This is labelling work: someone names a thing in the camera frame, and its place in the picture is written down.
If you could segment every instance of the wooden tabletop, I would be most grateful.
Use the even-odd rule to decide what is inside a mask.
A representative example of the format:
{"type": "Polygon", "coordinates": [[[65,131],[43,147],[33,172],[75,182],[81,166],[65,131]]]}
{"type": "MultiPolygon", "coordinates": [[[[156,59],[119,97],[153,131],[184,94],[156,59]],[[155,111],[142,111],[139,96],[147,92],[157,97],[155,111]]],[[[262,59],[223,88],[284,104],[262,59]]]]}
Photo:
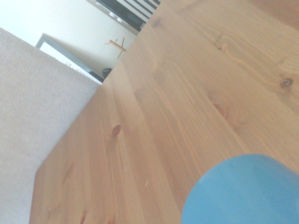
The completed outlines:
{"type": "Polygon", "coordinates": [[[299,172],[299,2],[164,0],[36,173],[31,224],[179,224],[219,162],[299,172]]]}

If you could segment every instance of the wall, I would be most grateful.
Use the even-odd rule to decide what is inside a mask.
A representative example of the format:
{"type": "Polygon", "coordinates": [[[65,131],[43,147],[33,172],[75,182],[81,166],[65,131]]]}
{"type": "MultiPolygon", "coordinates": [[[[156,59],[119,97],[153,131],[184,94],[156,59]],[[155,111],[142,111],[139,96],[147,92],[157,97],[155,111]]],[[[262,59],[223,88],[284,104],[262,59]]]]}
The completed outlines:
{"type": "Polygon", "coordinates": [[[85,0],[2,1],[0,27],[31,45],[45,33],[98,73],[119,61],[106,42],[125,37],[128,48],[136,37],[85,0]]]}

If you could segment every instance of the picture frame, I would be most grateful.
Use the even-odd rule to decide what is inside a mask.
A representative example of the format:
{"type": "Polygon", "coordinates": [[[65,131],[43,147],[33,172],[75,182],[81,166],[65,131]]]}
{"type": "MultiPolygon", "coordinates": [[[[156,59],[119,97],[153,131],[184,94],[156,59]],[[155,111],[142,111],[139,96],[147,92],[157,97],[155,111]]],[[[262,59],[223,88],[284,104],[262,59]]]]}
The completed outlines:
{"type": "Polygon", "coordinates": [[[64,63],[65,65],[92,79],[93,81],[99,84],[103,83],[104,79],[99,74],[77,59],[70,52],[62,48],[59,44],[55,43],[47,35],[43,34],[41,36],[36,44],[36,47],[46,54],[54,57],[61,63],[64,63]]]}

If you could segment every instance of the blue cup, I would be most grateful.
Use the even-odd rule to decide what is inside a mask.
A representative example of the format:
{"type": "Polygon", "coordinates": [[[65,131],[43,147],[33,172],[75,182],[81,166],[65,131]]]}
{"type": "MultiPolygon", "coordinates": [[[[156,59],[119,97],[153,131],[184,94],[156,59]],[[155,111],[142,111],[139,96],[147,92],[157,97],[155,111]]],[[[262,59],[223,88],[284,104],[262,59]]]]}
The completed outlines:
{"type": "Polygon", "coordinates": [[[228,159],[195,184],[182,224],[299,224],[299,175],[264,155],[228,159]]]}

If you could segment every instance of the coat rack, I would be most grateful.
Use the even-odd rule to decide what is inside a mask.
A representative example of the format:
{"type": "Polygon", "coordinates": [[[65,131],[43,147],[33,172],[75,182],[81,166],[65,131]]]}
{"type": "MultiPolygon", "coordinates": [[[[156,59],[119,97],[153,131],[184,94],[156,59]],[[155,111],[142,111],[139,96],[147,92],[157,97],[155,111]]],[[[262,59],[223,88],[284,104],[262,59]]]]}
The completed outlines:
{"type": "Polygon", "coordinates": [[[125,42],[125,38],[123,38],[121,46],[118,45],[116,42],[117,42],[117,40],[115,40],[115,41],[110,40],[108,43],[105,43],[105,44],[112,44],[112,45],[116,46],[117,48],[121,49],[121,53],[117,57],[117,59],[119,59],[120,56],[121,56],[121,54],[122,54],[122,52],[126,52],[127,51],[126,49],[123,48],[123,43],[125,42]]]}

